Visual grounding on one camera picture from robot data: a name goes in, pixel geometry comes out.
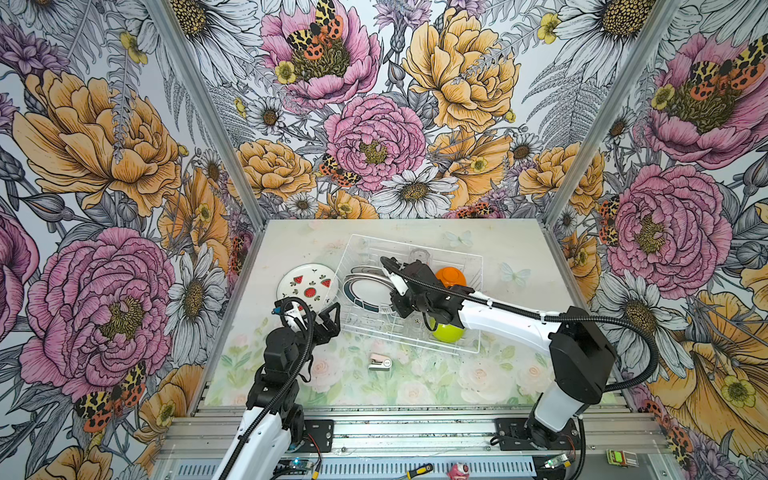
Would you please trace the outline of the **watermelon pattern plate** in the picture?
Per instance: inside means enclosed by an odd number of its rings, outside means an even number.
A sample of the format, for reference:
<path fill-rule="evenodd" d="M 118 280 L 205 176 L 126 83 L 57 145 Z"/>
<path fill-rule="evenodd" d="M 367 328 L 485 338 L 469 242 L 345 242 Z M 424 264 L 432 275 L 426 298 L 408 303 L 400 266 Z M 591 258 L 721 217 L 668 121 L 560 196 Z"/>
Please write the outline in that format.
<path fill-rule="evenodd" d="M 276 288 L 276 299 L 298 297 L 319 312 L 335 301 L 338 291 L 339 280 L 333 269 L 309 263 L 297 266 L 283 276 Z"/>

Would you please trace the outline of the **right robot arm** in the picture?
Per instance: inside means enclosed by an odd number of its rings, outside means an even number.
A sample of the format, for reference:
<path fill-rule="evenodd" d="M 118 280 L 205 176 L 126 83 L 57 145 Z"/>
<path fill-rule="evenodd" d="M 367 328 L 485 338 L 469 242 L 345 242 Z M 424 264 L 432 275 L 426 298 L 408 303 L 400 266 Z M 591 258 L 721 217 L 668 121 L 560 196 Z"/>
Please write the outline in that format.
<path fill-rule="evenodd" d="M 507 304 L 471 287 L 449 288 L 425 263 L 401 263 L 382 256 L 380 263 L 394 286 L 392 308 L 401 317 L 419 312 L 429 328 L 450 325 L 478 330 L 526 345 L 550 357 L 553 382 L 534 404 L 522 439 L 550 448 L 570 431 L 571 420 L 600 403 L 611 387 L 615 349 L 597 319 L 571 307 L 546 312 Z"/>

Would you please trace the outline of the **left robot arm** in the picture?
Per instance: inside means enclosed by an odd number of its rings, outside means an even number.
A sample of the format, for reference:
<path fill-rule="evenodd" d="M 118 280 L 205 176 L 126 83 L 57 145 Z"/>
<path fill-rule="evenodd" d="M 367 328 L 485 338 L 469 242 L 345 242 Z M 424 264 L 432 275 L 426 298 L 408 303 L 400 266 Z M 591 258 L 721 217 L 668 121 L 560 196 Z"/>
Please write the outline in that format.
<path fill-rule="evenodd" d="M 215 479 L 273 477 L 282 456 L 304 436 L 304 410 L 296 402 L 301 373 L 310 367 L 314 348 L 341 331 L 337 302 L 315 312 L 303 300 L 287 297 L 275 302 L 273 313 L 281 326 L 266 336 L 263 364 Z"/>

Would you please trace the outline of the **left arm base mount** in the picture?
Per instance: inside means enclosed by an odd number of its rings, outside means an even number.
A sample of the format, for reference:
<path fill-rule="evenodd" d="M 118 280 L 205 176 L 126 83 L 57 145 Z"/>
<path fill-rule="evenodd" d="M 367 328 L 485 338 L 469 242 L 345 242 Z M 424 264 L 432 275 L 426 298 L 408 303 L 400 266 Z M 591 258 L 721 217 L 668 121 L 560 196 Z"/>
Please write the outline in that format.
<path fill-rule="evenodd" d="M 286 426 L 290 434 L 287 452 L 326 454 L 332 450 L 335 422 L 331 419 L 305 419 L 294 415 L 287 419 Z"/>

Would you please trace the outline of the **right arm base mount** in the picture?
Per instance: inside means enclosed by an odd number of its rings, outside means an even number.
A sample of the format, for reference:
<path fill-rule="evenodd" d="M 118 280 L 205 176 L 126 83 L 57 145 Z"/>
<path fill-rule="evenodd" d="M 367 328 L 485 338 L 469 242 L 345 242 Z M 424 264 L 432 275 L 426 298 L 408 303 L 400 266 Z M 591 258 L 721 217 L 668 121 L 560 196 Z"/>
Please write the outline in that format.
<path fill-rule="evenodd" d="M 569 419 L 563 430 L 552 432 L 541 426 L 529 425 L 524 418 L 497 418 L 491 446 L 501 451 L 576 451 L 581 447 L 580 432 L 576 422 Z"/>

